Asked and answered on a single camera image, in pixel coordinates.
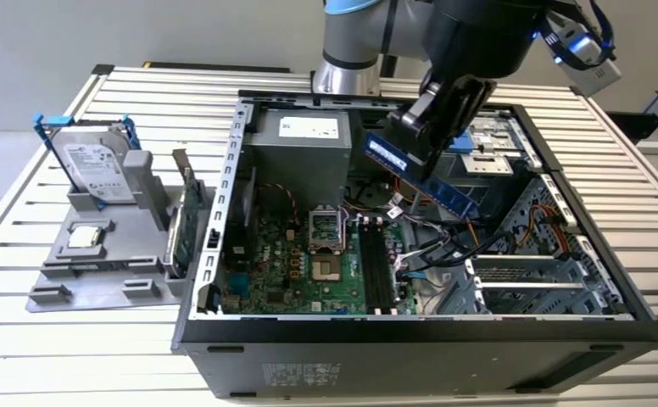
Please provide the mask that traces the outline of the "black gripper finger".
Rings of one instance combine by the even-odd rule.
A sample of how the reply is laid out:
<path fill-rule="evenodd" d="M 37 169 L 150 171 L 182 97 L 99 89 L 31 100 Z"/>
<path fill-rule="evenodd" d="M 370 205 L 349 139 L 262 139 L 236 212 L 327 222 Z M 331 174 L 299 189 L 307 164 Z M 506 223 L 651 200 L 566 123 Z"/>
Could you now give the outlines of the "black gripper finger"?
<path fill-rule="evenodd" d="M 442 152 L 466 130 L 497 82 L 473 75 L 440 80 L 426 75 L 418 99 L 389 115 L 389 140 L 407 155 L 411 179 L 426 179 Z"/>

